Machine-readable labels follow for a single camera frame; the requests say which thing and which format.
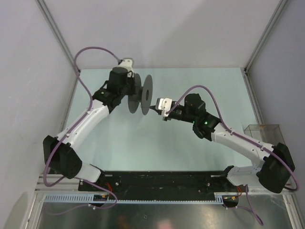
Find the dark perforated cable spool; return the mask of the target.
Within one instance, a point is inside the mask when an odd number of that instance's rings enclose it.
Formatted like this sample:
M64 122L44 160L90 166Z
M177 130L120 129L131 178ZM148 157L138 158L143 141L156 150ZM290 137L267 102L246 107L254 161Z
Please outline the dark perforated cable spool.
M128 108L130 113L134 114L138 107L141 107L143 115L147 115L152 101L153 94L153 79L149 74L146 76L144 84L142 85L139 74L134 75L135 93L128 96Z

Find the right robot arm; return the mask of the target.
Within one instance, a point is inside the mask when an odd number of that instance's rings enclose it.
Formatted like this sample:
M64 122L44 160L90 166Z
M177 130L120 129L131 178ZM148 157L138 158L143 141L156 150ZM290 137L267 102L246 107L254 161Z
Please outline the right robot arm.
M225 169L224 177L220 179L224 191L232 191L239 185L261 185L279 194L295 170L285 144L272 145L226 128L220 118L207 112L205 102L198 94L186 95L183 105L175 105L169 98L159 98L150 109L164 121L174 119L191 123L193 132L200 139L224 145L252 161L252 166L228 166Z

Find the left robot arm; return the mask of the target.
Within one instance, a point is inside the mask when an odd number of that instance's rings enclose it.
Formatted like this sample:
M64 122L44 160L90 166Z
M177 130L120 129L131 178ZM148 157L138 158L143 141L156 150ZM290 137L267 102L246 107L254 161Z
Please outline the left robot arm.
M141 86L139 74L124 67L114 67L109 79L94 94L78 120L56 137L43 140L46 169L52 169L65 178L89 181L89 186L99 191L105 186L105 178L97 167L84 163L77 154L79 146L93 130L122 101L125 96L137 95Z

